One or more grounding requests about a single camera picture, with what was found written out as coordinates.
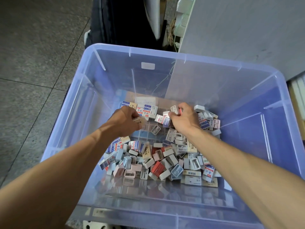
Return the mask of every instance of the pile of erasers and sharpeners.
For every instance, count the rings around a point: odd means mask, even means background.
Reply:
[[[174,129],[169,111],[158,115],[157,106],[137,107],[136,103],[127,101],[122,106],[136,109],[140,117],[134,121],[141,124],[142,128],[145,128],[147,120],[154,120],[169,129],[162,143],[152,145],[139,140],[131,141],[129,136],[115,139],[105,152],[105,159],[98,163],[101,169],[107,170],[108,175],[159,181],[167,178],[170,181],[179,180],[182,184],[218,187],[217,177],[221,175],[183,134]],[[170,110],[177,115],[183,114],[183,110],[176,105]],[[218,116],[206,111],[204,106],[196,105],[194,110],[198,113],[201,129],[220,139]],[[160,130],[156,125],[151,132],[156,135]]]

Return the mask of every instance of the black fabric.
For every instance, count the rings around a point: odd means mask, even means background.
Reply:
[[[161,49],[146,17],[143,0],[93,0],[91,32],[85,47],[94,43]]]

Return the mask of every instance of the person's left arm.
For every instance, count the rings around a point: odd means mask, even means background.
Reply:
[[[122,107],[95,132],[2,188],[0,228],[63,227],[107,147],[140,129],[132,120],[138,116]]]

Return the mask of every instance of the clear blue plastic container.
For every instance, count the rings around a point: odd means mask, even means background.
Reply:
[[[142,62],[154,65],[143,69]],[[96,130],[130,93],[204,105],[219,115],[223,141],[305,177],[304,147],[278,70],[104,44],[85,50],[42,161]],[[154,142],[164,133],[132,136]],[[143,228],[263,228],[240,197],[223,188],[222,178],[218,185],[114,180],[96,166],[72,216]]]

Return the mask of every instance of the forearm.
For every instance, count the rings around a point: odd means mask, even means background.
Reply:
[[[64,225],[97,162],[115,139],[108,125],[45,160],[0,190],[0,225]]]
[[[305,182],[265,160],[244,153],[193,128],[186,135],[269,228],[299,228]]]

